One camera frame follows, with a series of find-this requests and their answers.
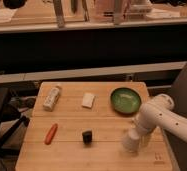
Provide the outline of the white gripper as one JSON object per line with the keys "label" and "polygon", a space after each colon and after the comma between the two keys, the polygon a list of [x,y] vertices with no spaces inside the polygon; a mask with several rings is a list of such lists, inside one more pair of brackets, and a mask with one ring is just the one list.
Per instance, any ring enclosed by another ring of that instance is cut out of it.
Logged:
{"label": "white gripper", "polygon": [[148,145],[150,134],[153,132],[153,124],[150,123],[141,113],[137,114],[133,119],[134,131],[139,137],[139,147]]}

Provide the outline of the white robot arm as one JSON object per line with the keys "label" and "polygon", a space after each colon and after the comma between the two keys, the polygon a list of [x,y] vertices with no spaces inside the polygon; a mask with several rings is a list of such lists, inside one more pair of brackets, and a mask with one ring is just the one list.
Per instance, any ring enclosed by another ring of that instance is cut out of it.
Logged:
{"label": "white robot arm", "polygon": [[136,115],[135,130],[140,136],[161,127],[187,142],[187,118],[173,112],[174,101],[167,94],[159,94],[143,103]]}

